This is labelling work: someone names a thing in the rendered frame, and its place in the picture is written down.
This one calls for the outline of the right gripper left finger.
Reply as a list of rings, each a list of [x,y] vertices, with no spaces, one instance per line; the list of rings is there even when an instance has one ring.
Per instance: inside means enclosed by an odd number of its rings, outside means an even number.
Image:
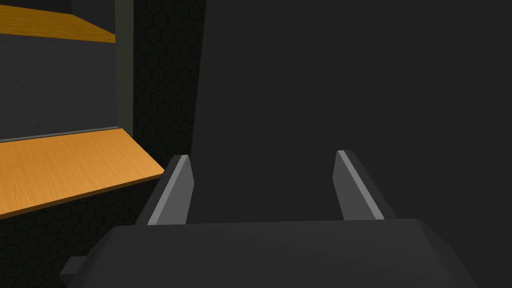
[[[174,155],[144,205],[136,226],[184,225],[194,190],[190,157]]]

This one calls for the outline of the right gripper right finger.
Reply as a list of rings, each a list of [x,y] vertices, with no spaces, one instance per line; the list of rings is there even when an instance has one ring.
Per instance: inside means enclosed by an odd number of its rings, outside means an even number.
[[[353,150],[336,152],[332,181],[345,221],[398,219]]]

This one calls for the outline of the orange wooden shelf unit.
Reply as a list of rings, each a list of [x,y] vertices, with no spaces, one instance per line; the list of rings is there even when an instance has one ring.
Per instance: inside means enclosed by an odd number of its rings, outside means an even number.
[[[160,178],[133,139],[135,0],[0,0],[0,219]]]

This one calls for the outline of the dark grey flat panel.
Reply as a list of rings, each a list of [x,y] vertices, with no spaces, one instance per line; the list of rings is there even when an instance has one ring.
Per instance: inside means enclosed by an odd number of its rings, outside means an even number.
[[[340,220],[339,150],[512,288],[512,0],[207,0],[189,222]]]

